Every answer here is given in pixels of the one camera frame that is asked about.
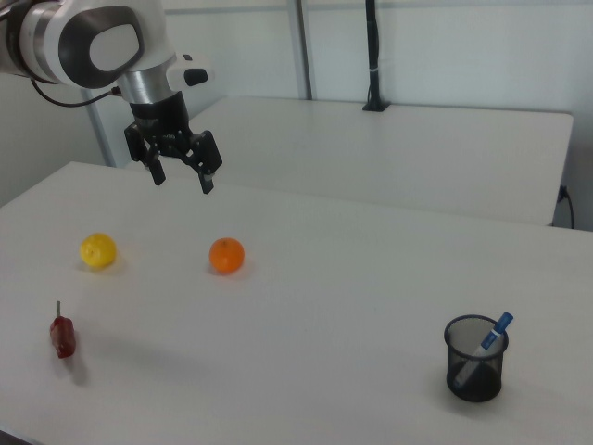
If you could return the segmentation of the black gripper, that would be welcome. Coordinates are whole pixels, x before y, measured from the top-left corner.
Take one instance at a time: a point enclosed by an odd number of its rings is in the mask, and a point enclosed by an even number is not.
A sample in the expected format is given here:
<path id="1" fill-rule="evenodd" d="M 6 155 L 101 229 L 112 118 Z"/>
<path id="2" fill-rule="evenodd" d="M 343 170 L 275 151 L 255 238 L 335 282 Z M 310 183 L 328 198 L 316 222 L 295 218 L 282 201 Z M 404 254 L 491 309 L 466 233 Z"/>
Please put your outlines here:
<path id="1" fill-rule="evenodd" d="M 183 95 L 154 104 L 132 104 L 134 122 L 124 130 L 132 160 L 142 163 L 155 185 L 166 180 L 161 156 L 180 159 L 197 175 L 202 192 L 213 187 L 215 171 L 222 165 L 221 154 L 210 131 L 193 133 Z"/>

